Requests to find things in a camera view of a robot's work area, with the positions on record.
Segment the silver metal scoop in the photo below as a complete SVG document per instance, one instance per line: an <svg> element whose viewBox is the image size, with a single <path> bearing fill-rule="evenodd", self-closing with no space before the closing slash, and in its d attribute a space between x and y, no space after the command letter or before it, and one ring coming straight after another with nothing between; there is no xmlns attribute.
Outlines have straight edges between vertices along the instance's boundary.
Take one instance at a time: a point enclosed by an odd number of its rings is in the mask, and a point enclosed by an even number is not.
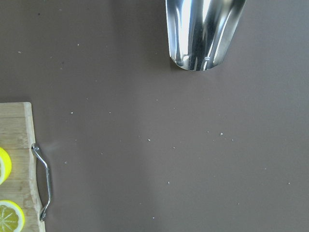
<svg viewBox="0 0 309 232"><path fill-rule="evenodd" d="M187 71L220 65L241 18L244 0L167 0L169 56Z"/></svg>

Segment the bamboo cutting board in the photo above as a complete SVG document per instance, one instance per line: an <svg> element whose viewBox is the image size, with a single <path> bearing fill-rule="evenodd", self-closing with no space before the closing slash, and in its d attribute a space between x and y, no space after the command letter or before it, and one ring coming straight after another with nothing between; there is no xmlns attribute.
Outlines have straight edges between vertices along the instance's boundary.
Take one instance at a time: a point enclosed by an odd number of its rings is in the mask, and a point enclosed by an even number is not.
<svg viewBox="0 0 309 232"><path fill-rule="evenodd" d="M0 146L9 154L12 170L0 186L0 198L21 207L25 215L23 231L43 232L45 223L39 220L42 203L37 187L37 158L31 152L33 143L35 133L31 103L1 103Z"/></svg>

